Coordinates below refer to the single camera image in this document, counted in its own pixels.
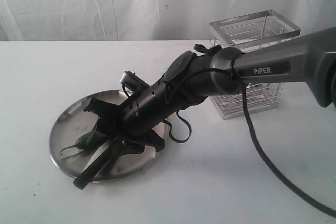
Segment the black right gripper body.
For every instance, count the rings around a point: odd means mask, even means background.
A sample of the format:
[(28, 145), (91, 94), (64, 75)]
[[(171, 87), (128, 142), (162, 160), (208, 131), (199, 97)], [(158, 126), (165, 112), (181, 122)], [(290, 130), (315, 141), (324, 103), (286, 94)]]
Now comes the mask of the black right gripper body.
[(92, 97), (84, 111), (105, 120), (115, 135), (123, 135), (130, 143), (148, 145), (159, 152), (165, 148), (165, 140), (153, 128), (183, 105), (181, 95), (170, 103), (166, 102), (165, 83), (160, 78), (142, 93), (131, 94), (119, 105)]

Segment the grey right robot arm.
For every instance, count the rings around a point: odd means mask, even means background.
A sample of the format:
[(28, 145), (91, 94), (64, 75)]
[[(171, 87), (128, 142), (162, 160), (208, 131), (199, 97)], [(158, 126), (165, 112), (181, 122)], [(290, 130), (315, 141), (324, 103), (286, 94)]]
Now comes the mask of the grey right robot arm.
[(127, 72), (124, 84), (132, 95), (119, 105), (91, 98), (86, 111), (98, 116), (93, 139), (103, 138), (107, 148), (90, 164), (99, 171), (113, 156), (157, 151), (164, 139), (154, 127), (171, 114), (199, 105), (221, 94), (246, 95), (252, 82), (304, 82), (317, 103), (335, 103), (335, 28), (251, 52), (220, 46), (195, 46), (168, 67), (153, 84)]

